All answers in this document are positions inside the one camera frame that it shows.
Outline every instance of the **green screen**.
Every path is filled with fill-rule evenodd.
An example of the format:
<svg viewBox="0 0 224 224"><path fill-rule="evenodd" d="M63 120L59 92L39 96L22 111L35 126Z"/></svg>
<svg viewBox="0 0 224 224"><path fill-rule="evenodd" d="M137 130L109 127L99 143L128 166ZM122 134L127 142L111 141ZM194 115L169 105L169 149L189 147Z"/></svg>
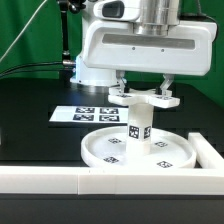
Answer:
<svg viewBox="0 0 224 224"><path fill-rule="evenodd" d="M29 18L43 0L0 1L0 57L4 54ZM212 67L204 77L176 76L175 81L193 85L224 108L224 1L201 0L202 11L214 17L220 26L217 41L213 44ZM182 12L197 12L195 0L183 0ZM48 0L7 57L0 63L0 71L15 65L59 61L62 53L60 10L56 0ZM69 47L75 58L81 51L81 14L69 13ZM18 74L22 77L57 78L55 72ZM127 79L162 81L162 74L128 72Z"/></svg>

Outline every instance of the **black table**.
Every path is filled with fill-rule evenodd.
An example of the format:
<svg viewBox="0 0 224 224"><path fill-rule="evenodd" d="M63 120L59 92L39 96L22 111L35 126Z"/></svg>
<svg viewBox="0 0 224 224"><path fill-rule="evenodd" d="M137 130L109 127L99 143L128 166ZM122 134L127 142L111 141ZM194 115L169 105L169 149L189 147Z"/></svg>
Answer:
<svg viewBox="0 0 224 224"><path fill-rule="evenodd" d="M137 89L156 85L130 83ZM181 104L155 108L154 127L185 138L200 132L224 155L224 110L192 86L172 90ZM59 80L0 81L0 165L86 166L81 139L111 125L49 122L58 105L114 106L107 94L80 92ZM0 223L221 223L223 208L223 196L1 194Z"/></svg>

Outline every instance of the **printed marker sheet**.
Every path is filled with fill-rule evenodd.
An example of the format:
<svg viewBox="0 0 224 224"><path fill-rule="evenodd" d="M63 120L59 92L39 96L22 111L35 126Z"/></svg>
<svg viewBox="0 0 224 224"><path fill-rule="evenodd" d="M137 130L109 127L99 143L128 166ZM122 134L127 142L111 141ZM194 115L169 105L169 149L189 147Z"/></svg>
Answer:
<svg viewBox="0 0 224 224"><path fill-rule="evenodd" d="M127 123L128 108L57 106L50 122Z"/></svg>

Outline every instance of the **black cable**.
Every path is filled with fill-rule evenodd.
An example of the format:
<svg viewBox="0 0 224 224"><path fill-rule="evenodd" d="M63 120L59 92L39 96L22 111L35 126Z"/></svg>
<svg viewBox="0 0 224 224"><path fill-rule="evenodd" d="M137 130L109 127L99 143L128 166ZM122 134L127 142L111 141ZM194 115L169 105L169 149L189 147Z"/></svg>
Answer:
<svg viewBox="0 0 224 224"><path fill-rule="evenodd" d="M12 74L18 74L18 73L29 73L29 72L59 72L65 70L67 71L68 69L32 69L32 70L19 70L19 71L11 71L11 72L7 72L5 74L0 74L0 79L8 76L8 75L12 75Z"/></svg>
<svg viewBox="0 0 224 224"><path fill-rule="evenodd" d="M201 2L200 0L195 0L195 2L198 9L198 15L201 15L202 14Z"/></svg>
<svg viewBox="0 0 224 224"><path fill-rule="evenodd" d="M30 64L24 64L24 65L18 65L12 68L9 68L3 72L0 73L0 77L4 74L7 74L9 72L13 72L22 68L29 68L29 67L42 67L42 66L55 66L55 65L63 65L63 62L61 61L54 61L54 62L39 62L39 63L30 63Z"/></svg>
<svg viewBox="0 0 224 224"><path fill-rule="evenodd" d="M216 39L219 36L219 30L220 30L218 22L213 17L210 17L210 16L208 16L205 13L202 12L202 7L201 7L200 0L195 0L195 3L196 3L196 6L197 6L197 14L183 13L180 16L180 19L181 20L196 20L196 21L205 21L205 20L208 19L208 20L214 22L217 26L216 36L215 36L215 39L214 39L214 42L215 42Z"/></svg>

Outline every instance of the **white round tray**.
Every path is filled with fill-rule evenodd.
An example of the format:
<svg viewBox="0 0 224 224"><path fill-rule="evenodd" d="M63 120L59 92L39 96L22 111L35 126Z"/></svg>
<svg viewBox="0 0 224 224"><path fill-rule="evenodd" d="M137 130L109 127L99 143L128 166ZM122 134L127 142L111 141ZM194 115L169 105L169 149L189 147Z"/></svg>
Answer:
<svg viewBox="0 0 224 224"><path fill-rule="evenodd" d="M130 158L126 153L126 136L125 126L91 132L82 140L82 159L90 167L164 169L195 166L196 152L186 139L176 134L153 128L150 154L136 158Z"/></svg>

